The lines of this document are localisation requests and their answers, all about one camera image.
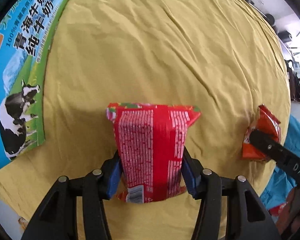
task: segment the yellow cloth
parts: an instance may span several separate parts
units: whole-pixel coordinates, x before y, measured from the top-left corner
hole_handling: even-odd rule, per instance
[[[274,162],[241,160],[242,140],[265,104],[284,142],[287,84],[276,35],[243,0],[70,0],[47,64],[46,142],[0,170],[0,194],[29,220],[59,176],[84,176],[111,158],[109,102],[198,105],[186,139],[192,157],[220,176],[244,175],[260,194]],[[113,239],[130,240],[190,239],[199,205],[189,194],[105,202]]]

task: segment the cow illustration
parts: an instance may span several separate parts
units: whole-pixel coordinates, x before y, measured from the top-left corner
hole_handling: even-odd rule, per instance
[[[13,160],[29,145],[35,143],[26,140],[36,130],[27,132],[26,122],[38,118],[35,114],[25,114],[29,106],[35,103],[34,96],[40,92],[39,85],[26,85],[22,80],[22,89],[3,99],[0,104],[0,135],[7,158]]]

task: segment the blue cloth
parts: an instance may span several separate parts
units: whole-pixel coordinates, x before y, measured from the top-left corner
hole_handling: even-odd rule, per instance
[[[300,157],[300,122],[292,115],[289,119],[287,138],[284,147]],[[266,189],[260,196],[261,201],[267,210],[285,203],[296,181],[288,176],[283,170],[275,167]]]

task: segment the red wrapper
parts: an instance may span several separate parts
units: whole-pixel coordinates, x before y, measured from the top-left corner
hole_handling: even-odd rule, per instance
[[[111,103],[107,117],[122,162],[126,202],[147,203],[178,195],[186,132],[200,116],[195,106]]]
[[[278,143],[281,142],[280,121],[265,107],[258,107],[256,118],[248,127],[242,144],[242,158],[252,160],[267,160],[267,157],[253,145],[250,144],[250,133],[258,129],[272,136],[272,139]]]

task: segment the silver bolt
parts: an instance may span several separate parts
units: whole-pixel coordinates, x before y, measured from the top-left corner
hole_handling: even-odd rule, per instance
[[[246,179],[246,177],[245,176],[242,176],[242,175],[239,175],[238,176],[238,181],[240,181],[240,182],[245,182],[247,179]]]
[[[66,182],[67,181],[67,177],[66,176],[61,176],[58,179],[59,182]]]
[[[211,174],[212,174],[212,171],[209,170],[209,169],[203,169],[202,173],[203,173],[204,175],[211,175]]]
[[[95,176],[101,175],[102,170],[100,170],[100,169],[93,170],[92,174],[95,175]]]

